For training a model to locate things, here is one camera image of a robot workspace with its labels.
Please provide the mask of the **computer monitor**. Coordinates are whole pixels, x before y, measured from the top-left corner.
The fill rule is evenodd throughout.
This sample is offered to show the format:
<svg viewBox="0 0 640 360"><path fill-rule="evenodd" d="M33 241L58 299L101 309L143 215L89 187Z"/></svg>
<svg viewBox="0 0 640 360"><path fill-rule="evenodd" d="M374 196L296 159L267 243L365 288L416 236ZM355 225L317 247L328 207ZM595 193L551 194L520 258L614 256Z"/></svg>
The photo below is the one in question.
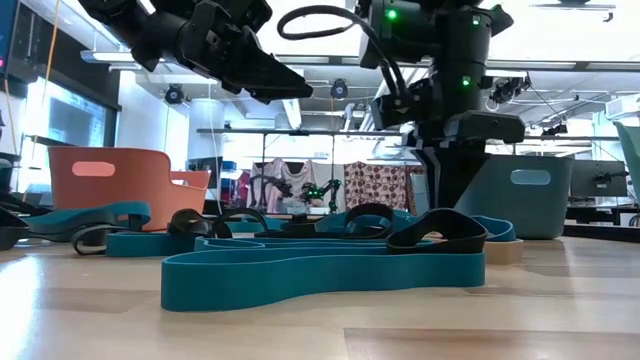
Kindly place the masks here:
<svg viewBox="0 0 640 360"><path fill-rule="evenodd" d="M30 61L32 27L20 0L0 0L0 78L35 81Z"/></svg>

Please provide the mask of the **ceiling light bar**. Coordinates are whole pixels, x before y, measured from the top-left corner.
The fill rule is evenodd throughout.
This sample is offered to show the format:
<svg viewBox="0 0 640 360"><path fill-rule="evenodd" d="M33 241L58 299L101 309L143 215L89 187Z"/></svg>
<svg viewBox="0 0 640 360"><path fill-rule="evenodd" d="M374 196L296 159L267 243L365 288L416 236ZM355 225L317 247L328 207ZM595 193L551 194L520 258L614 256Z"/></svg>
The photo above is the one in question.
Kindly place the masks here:
<svg viewBox="0 0 640 360"><path fill-rule="evenodd" d="M100 52L82 50L81 58L87 63L135 63L136 60L129 52Z"/></svg>

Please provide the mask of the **white ceiling unit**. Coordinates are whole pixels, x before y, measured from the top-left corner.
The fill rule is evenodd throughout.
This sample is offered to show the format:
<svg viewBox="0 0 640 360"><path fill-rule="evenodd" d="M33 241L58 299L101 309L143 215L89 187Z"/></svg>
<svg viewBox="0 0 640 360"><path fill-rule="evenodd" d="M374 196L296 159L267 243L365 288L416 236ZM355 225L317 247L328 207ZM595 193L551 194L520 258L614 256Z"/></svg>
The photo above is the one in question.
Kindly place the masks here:
<svg viewBox="0 0 640 360"><path fill-rule="evenodd" d="M300 102L298 99L285 99L282 101L289 126L292 129L299 129L302 124Z"/></svg>

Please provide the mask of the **slate blue plastic basket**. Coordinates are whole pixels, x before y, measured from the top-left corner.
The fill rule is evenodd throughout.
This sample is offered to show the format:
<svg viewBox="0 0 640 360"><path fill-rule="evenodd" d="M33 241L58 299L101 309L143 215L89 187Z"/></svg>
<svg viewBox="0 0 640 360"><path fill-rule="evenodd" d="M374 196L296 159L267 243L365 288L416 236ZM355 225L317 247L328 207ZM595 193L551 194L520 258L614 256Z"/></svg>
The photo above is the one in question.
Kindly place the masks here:
<svg viewBox="0 0 640 360"><path fill-rule="evenodd" d="M564 229L572 163L561 157L493 155L456 209L507 220L520 239L554 239Z"/></svg>

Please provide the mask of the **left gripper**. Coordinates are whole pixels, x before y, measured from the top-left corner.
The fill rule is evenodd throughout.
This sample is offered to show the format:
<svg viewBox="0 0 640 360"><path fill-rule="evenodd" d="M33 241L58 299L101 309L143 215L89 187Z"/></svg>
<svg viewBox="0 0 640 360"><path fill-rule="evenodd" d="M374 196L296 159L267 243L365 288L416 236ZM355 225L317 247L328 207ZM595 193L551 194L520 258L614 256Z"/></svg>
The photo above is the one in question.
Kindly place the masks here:
<svg viewBox="0 0 640 360"><path fill-rule="evenodd" d="M266 0L194 0L182 55L225 90L262 104L308 98L304 77L262 51L256 33L272 14Z"/></svg>

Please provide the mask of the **pink white garment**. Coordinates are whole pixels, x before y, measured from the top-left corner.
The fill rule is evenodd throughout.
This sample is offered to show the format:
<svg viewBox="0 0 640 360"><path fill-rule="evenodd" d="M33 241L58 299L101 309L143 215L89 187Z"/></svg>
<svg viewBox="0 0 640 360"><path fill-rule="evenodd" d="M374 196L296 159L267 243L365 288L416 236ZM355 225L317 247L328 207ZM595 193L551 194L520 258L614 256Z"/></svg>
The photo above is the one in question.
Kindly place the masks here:
<svg viewBox="0 0 640 360"><path fill-rule="evenodd" d="M268 209L266 213L269 214L295 214L302 212L304 210L304 205L300 199L302 185L306 182L316 183L312 169L312 162L310 160L299 163L285 162L281 158L276 158L267 163L254 163L250 172L250 177L255 175L268 175L283 178L286 182L292 185L293 196L290 198L284 198L277 189L270 185L267 186L266 194L268 196ZM256 180L254 186L255 195L259 197L260 180ZM250 191L248 191L247 205L249 207L250 202L251 195Z"/></svg>

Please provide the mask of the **long metal ceiling rail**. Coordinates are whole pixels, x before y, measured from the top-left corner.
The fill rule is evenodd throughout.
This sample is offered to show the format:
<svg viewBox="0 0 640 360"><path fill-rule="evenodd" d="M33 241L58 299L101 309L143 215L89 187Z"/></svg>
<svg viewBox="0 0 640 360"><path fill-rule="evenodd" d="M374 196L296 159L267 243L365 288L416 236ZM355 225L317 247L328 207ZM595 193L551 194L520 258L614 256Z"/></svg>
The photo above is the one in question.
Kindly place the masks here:
<svg viewBox="0 0 640 360"><path fill-rule="evenodd" d="M358 66L357 56L277 55L286 65ZM542 61L488 60L489 70L569 71L569 72L640 72L640 61Z"/></svg>

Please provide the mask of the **orange plastic basket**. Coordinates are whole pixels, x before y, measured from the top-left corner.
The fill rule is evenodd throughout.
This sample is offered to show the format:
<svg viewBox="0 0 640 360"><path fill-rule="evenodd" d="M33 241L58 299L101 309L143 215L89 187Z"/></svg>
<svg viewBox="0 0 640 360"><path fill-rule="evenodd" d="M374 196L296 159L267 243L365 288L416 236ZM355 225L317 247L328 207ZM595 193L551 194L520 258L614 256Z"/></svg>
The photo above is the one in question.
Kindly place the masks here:
<svg viewBox="0 0 640 360"><path fill-rule="evenodd" d="M120 147L55 146L48 149L53 205L56 209L146 202L146 231L166 228L181 209L203 210L210 173L173 171L167 154Z"/></svg>

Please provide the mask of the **dotted patterned cloth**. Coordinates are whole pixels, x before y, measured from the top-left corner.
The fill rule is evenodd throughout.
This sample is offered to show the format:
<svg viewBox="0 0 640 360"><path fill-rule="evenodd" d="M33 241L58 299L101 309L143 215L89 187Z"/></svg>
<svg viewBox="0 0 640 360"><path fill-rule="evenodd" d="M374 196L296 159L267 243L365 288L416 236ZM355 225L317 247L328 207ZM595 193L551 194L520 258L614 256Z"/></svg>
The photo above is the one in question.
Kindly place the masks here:
<svg viewBox="0 0 640 360"><path fill-rule="evenodd" d="M346 209L380 203L392 209L407 210L406 170L404 166L372 165L355 162L344 165Z"/></svg>

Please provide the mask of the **dark window panel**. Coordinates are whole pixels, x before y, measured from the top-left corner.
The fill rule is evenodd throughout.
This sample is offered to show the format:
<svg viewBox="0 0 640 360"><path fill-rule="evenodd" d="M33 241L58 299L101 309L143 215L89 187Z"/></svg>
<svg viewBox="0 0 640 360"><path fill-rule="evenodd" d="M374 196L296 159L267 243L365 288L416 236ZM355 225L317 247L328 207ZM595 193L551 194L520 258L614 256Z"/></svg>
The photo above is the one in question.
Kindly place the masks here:
<svg viewBox="0 0 640 360"><path fill-rule="evenodd" d="M114 144L117 111L38 78L28 85L21 115L23 139L17 172L19 192L51 194L48 148Z"/></svg>

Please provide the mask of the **cream rubber band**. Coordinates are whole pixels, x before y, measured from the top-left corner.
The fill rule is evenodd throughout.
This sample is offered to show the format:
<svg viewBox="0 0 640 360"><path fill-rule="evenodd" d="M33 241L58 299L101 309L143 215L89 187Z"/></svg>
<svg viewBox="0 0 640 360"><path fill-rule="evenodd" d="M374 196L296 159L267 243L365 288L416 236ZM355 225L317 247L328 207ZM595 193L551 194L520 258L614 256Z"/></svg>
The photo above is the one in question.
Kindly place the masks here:
<svg viewBox="0 0 640 360"><path fill-rule="evenodd" d="M524 242L522 240L495 242L484 244L486 263L490 265L513 265L523 259Z"/></svg>

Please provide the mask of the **teal green plastic basket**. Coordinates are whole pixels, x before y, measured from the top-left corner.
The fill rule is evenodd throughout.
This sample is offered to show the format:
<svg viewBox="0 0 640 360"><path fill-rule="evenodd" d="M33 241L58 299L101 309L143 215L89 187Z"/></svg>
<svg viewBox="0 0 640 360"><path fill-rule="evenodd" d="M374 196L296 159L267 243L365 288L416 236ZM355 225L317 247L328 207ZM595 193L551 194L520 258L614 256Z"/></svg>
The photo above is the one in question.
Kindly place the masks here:
<svg viewBox="0 0 640 360"><path fill-rule="evenodd" d="M625 162L634 188L637 202L640 204L640 127L625 126L614 121Z"/></svg>

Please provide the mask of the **metal clothes rack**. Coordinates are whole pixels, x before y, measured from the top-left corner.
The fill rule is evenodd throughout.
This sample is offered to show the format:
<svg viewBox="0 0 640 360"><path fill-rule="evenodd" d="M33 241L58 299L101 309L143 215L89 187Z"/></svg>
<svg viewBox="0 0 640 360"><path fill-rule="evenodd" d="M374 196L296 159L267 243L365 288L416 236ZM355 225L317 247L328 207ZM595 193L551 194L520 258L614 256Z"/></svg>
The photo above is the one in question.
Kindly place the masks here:
<svg viewBox="0 0 640 360"><path fill-rule="evenodd" d="M409 147L400 146L398 149L402 153L400 159L378 159L373 156L374 145L382 144L387 140L387 135L380 132L367 136L354 135L352 133L329 133L320 131L301 130L226 130L214 129L213 132L221 133L223 140L226 135L232 135L236 146L233 149L224 151L223 156L232 158L234 156L245 157L250 154L264 163L271 162L276 158L281 158L285 162L291 157L298 157L305 161L312 160L307 155L308 150L326 151L326 167L320 169L312 164L316 185L324 185L331 179L338 179L342 182L340 190L337 192L338 212L347 211L345 204L344 190L344 165L362 162L372 165L404 166L406 170L406 191L408 209L406 211L412 215L421 215L429 210L428 190L426 186L425 168L414 155L414 150ZM275 156L270 156L266 151L269 135L284 138L284 143L278 145Z"/></svg>

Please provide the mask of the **white wall air unit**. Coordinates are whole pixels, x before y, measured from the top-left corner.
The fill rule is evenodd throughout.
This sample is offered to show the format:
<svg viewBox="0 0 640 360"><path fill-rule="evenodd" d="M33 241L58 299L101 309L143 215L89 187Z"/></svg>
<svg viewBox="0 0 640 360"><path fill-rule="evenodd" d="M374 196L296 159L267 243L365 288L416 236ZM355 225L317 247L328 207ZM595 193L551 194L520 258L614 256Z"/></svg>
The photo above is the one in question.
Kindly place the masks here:
<svg viewBox="0 0 640 360"><path fill-rule="evenodd" d="M640 93L619 96L605 103L604 115L608 120L640 116Z"/></svg>

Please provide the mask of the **blue rubber band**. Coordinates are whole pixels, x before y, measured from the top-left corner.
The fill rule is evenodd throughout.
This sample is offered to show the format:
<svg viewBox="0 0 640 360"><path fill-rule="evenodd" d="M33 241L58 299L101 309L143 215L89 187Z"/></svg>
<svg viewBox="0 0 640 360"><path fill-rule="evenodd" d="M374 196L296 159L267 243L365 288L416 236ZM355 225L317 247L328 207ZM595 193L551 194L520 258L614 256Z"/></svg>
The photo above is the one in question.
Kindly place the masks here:
<svg viewBox="0 0 640 360"><path fill-rule="evenodd" d="M106 206L84 209L55 210L48 214L35 217L40 217L45 221L50 221L57 219L67 219L76 215L89 215L97 213L110 213L113 216L118 215L120 219L123 219L125 215L141 215L145 218L145 224L147 224L151 220L150 205L146 202L137 201L116 202Z"/></svg>
<svg viewBox="0 0 640 360"><path fill-rule="evenodd" d="M508 220L482 215L473 215L472 219L487 230L487 242L512 242L517 240L514 225Z"/></svg>
<svg viewBox="0 0 640 360"><path fill-rule="evenodd" d="M229 311L329 292L478 287L485 255L436 253L432 243L394 254L381 242L199 238L161 265L161 306Z"/></svg>
<svg viewBox="0 0 640 360"><path fill-rule="evenodd" d="M354 234L358 236L375 235L384 230L400 231L411 225L416 220L416 217L406 211L394 209L391 220L376 214L360 215L348 223L345 223L345 219L346 212L328 215L315 223L315 230L317 232Z"/></svg>
<svg viewBox="0 0 640 360"><path fill-rule="evenodd" d="M281 226L286 223L285 220L265 217L267 229L270 231L279 231ZM256 233L263 232L263 226L253 218L237 218L226 221L227 226L233 233Z"/></svg>

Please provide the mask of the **white round pillar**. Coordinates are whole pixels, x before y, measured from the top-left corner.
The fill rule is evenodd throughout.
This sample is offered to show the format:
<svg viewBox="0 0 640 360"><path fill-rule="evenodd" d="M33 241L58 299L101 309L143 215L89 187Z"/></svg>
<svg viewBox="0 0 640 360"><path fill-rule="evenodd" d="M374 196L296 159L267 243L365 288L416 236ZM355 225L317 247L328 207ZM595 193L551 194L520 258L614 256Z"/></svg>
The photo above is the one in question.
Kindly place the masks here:
<svg viewBox="0 0 640 360"><path fill-rule="evenodd" d="M223 135L213 130L224 128L224 108L224 104L218 100L192 100L189 112L188 160L223 155Z"/></svg>

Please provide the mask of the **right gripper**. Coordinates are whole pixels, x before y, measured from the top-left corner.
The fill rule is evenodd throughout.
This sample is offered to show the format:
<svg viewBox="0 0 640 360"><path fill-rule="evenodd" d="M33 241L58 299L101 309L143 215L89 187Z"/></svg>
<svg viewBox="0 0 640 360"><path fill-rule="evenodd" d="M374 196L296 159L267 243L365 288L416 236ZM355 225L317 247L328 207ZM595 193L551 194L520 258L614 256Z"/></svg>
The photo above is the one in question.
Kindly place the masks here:
<svg viewBox="0 0 640 360"><path fill-rule="evenodd" d="M473 78L456 79L451 87L439 79L420 80L413 84L413 99L414 155L425 168L430 209L456 206L489 159L487 141L524 140L520 117L479 108L480 89ZM437 155L436 148L448 149Z"/></svg>

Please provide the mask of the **black resistance band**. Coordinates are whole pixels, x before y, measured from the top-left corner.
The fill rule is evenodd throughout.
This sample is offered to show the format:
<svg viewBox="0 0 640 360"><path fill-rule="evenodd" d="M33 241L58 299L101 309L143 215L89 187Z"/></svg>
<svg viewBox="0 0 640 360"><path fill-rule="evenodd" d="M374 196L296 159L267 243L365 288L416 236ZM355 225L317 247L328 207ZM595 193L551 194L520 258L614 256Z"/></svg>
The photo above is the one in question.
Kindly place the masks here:
<svg viewBox="0 0 640 360"><path fill-rule="evenodd" d="M193 236L169 233L113 233L107 236L105 254L108 257L167 257L192 252Z"/></svg>

